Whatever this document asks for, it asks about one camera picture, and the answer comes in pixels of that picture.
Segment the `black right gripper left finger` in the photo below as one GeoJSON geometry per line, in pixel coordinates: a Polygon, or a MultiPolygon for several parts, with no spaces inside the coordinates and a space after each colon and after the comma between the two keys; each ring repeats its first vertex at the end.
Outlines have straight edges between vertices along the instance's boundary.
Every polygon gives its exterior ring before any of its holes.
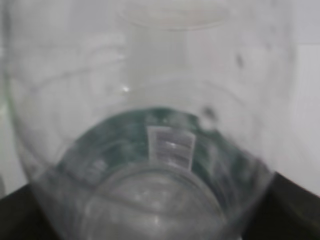
{"type": "Polygon", "coordinates": [[[2,240],[62,240],[26,184],[0,200],[2,240]]]}

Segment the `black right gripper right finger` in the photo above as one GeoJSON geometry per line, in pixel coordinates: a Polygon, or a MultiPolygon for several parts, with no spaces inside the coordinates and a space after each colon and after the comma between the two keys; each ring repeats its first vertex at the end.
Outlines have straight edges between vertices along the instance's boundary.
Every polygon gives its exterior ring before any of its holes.
{"type": "Polygon", "coordinates": [[[318,240],[320,198],[281,174],[242,234],[243,240],[318,240]]]}

